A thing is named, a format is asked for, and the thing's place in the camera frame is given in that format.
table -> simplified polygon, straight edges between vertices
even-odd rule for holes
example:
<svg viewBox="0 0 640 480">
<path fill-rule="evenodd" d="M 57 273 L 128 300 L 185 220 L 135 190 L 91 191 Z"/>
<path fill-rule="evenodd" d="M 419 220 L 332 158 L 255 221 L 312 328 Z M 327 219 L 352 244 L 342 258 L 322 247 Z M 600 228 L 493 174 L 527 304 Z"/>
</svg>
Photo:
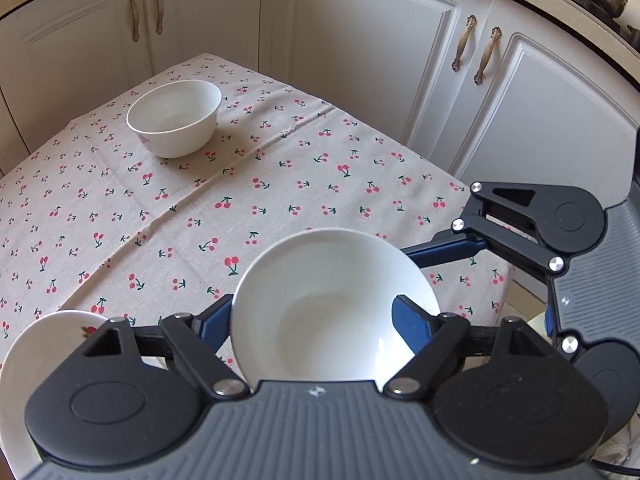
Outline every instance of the table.
<svg viewBox="0 0 640 480">
<path fill-rule="evenodd" d="M 157 158 L 128 129 L 127 109 L 189 78 L 221 89 L 218 128 L 190 156 Z M 57 309 L 132 325 L 197 313 L 286 235 L 341 226 L 406 247 L 448 228 L 467 197 L 328 102 L 203 54 L 71 121 L 0 181 L 0 363 Z M 425 273 L 441 310 L 491 325 L 511 267 L 483 251 Z M 238 371 L 228 341 L 219 356 Z"/>
</svg>

white bowl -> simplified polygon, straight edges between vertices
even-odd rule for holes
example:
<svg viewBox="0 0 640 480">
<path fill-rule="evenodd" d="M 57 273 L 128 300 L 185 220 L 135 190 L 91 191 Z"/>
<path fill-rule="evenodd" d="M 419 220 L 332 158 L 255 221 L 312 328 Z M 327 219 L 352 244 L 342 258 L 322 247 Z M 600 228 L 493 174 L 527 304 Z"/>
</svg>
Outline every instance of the white bowl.
<svg viewBox="0 0 640 480">
<path fill-rule="evenodd" d="M 187 79 L 154 88 L 127 112 L 127 125 L 154 155 L 176 158 L 196 152 L 216 131 L 220 89 Z"/>
<path fill-rule="evenodd" d="M 245 380 L 375 380 L 379 389 L 413 353 L 393 327 L 405 294 L 430 314 L 420 269 L 380 238 L 348 229 L 295 234 L 264 251 L 238 284 L 231 345 Z"/>
<path fill-rule="evenodd" d="M 81 310 L 59 310 L 31 323 L 14 341 L 0 374 L 0 438 L 2 451 L 17 479 L 42 462 L 24 425 L 31 394 L 86 336 L 107 319 Z M 163 368 L 162 361 L 144 357 Z"/>
</svg>

white plate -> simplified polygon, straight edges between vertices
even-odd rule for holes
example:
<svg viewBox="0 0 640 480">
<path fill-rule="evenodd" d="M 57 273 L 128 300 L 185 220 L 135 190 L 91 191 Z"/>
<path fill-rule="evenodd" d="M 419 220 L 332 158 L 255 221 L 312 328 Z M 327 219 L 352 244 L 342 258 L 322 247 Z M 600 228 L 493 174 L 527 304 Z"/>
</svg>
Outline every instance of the white plate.
<svg viewBox="0 0 640 480">
<path fill-rule="evenodd" d="M 382 388 L 414 355 L 393 327 L 398 294 L 440 311 L 420 269 L 380 238 L 331 228 L 279 241 L 233 299 L 231 345 L 245 380 L 254 389 L 263 379 L 373 379 Z"/>
<path fill-rule="evenodd" d="M 42 462 L 24 425 L 31 394 L 106 318 L 80 310 L 60 310 L 31 323 L 14 341 L 0 374 L 0 438 L 17 479 Z M 143 358 L 163 367 L 157 358 Z"/>
</svg>

black cable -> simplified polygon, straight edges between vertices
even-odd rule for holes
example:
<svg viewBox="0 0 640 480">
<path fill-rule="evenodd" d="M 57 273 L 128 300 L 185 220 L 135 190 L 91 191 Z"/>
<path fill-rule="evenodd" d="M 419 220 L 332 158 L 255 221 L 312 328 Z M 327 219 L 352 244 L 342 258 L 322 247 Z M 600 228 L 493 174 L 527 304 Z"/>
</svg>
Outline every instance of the black cable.
<svg viewBox="0 0 640 480">
<path fill-rule="evenodd" d="M 634 467 L 624 467 L 622 465 L 607 464 L 606 462 L 601 462 L 600 460 L 591 460 L 591 465 L 593 465 L 596 469 L 608 471 L 610 473 L 627 476 L 640 476 L 640 469 L 636 469 Z"/>
</svg>

cabinet handle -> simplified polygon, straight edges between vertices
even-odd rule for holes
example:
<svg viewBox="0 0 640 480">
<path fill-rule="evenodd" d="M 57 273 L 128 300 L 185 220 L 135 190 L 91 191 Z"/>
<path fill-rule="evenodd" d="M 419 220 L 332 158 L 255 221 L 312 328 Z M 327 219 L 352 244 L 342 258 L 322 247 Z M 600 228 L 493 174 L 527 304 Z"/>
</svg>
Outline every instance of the cabinet handle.
<svg viewBox="0 0 640 480">
<path fill-rule="evenodd" d="M 484 69 L 486 68 L 489 60 L 491 59 L 491 54 L 494 52 L 494 46 L 498 42 L 498 38 L 502 35 L 502 31 L 500 27 L 494 27 L 491 31 L 491 37 L 489 38 L 489 43 L 484 50 L 484 54 L 482 54 L 482 59 L 480 60 L 480 66 L 478 67 L 478 71 L 474 76 L 474 83 L 477 85 L 482 84 L 482 80 L 484 79 Z"/>
<path fill-rule="evenodd" d="M 138 25 L 140 24 L 140 14 L 138 12 L 138 4 L 136 0 L 129 0 L 131 4 L 131 15 L 133 16 L 133 34 L 131 39 L 133 41 L 138 41 L 140 39 L 140 35 L 138 34 Z"/>
<path fill-rule="evenodd" d="M 460 58 L 462 57 L 462 54 L 464 54 L 466 42 L 469 39 L 471 30 L 476 26 L 477 22 L 478 20 L 476 20 L 476 17 L 474 15 L 471 15 L 466 19 L 465 31 L 462 33 L 462 36 L 460 36 L 460 41 L 458 42 L 458 49 L 456 50 L 456 59 L 454 59 L 453 63 L 451 63 L 451 68 L 453 69 L 453 72 L 457 72 L 458 70 L 460 70 Z"/>
<path fill-rule="evenodd" d="M 162 34 L 162 20 L 164 20 L 164 1 L 156 0 L 156 9 L 158 10 L 158 21 L 156 22 L 156 34 Z"/>
</svg>

